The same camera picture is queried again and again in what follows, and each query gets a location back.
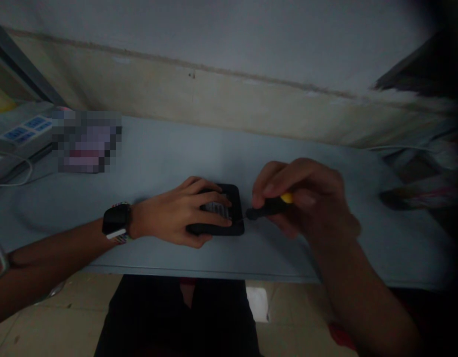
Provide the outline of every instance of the watch strap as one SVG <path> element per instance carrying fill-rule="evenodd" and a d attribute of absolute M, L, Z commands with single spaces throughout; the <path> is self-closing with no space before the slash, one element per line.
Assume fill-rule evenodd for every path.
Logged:
<path fill-rule="evenodd" d="M 116 203 L 112 206 L 113 207 L 117 207 L 121 204 L 127 204 L 129 205 L 130 203 L 124 201 L 124 202 L 119 202 L 119 203 Z M 125 243 L 128 243 L 129 241 L 132 241 L 133 239 L 128 235 L 128 232 L 127 232 L 127 229 L 123 229 L 124 233 L 118 235 L 118 236 L 115 236 L 115 237 L 112 237 L 112 238 L 109 238 L 110 241 L 114 242 L 115 244 L 125 244 Z"/>

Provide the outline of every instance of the blue label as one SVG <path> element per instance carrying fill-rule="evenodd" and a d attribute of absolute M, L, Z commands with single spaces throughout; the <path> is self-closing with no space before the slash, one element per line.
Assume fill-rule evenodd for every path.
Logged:
<path fill-rule="evenodd" d="M 27 126 L 28 128 L 34 129 L 38 125 L 42 124 L 46 120 L 43 117 L 35 117 L 34 119 L 29 120 L 27 123 L 24 124 L 24 126 Z"/>
<path fill-rule="evenodd" d="M 27 134 L 24 134 L 22 137 L 20 137 L 19 139 L 16 140 L 16 143 L 17 144 L 22 144 L 23 142 L 25 142 L 27 139 L 29 139 L 31 136 L 34 136 L 35 133 L 33 132 L 28 132 Z"/>
<path fill-rule="evenodd" d="M 25 132 L 27 132 L 26 129 L 18 126 L 16 129 L 13 129 L 13 130 L 7 132 L 6 134 L 4 134 L 4 137 L 9 139 L 9 140 L 15 140 L 17 137 L 21 136 Z"/>
<path fill-rule="evenodd" d="M 52 125 L 52 121 L 47 121 L 44 124 L 42 124 L 40 127 L 35 128 L 34 130 L 35 131 L 42 131 L 45 128 L 47 128 L 48 126 L 50 126 L 50 125 Z"/>

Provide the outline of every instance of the black device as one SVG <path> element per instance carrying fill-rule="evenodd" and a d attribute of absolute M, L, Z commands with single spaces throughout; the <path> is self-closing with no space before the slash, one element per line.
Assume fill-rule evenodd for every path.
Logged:
<path fill-rule="evenodd" d="M 131 219 L 130 212 L 131 205 L 129 203 L 122 203 L 109 208 L 104 214 L 102 233 L 108 239 L 127 234 Z"/>
<path fill-rule="evenodd" d="M 288 207 L 289 203 L 285 202 L 281 197 L 266 198 L 265 204 L 262 208 L 255 209 L 249 208 L 245 211 L 245 216 L 251 221 L 255 221 L 261 217 L 273 216 L 283 213 Z"/>
<path fill-rule="evenodd" d="M 213 236 L 241 236 L 244 234 L 244 220 L 242 219 L 242 206 L 240 204 L 239 189 L 232 184 L 217 183 L 222 189 L 222 195 L 231 201 L 232 207 L 225 207 L 222 204 L 212 202 L 199 207 L 199 209 L 208 212 L 218 213 L 224 218 L 232 221 L 230 227 L 220 227 L 196 223 L 186 226 L 186 230 L 194 235 L 211 234 Z M 211 192 L 212 190 L 202 190 L 200 193 Z"/>

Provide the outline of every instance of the black pants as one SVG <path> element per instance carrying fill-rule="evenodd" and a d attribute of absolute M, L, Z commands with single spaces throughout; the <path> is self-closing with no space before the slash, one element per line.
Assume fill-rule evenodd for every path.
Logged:
<path fill-rule="evenodd" d="M 149 350 L 156 356 L 260 356 L 245 282 L 198 279 L 190 309 L 179 278 L 124 275 L 95 356 Z"/>

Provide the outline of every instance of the smartwatch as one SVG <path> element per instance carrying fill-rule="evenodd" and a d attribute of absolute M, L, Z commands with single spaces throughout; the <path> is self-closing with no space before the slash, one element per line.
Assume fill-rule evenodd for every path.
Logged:
<path fill-rule="evenodd" d="M 125 244 L 132 240 L 128 235 L 128 227 L 131 221 L 131 205 L 128 202 L 120 202 L 109 208 L 104 214 L 102 233 L 117 244 Z"/>

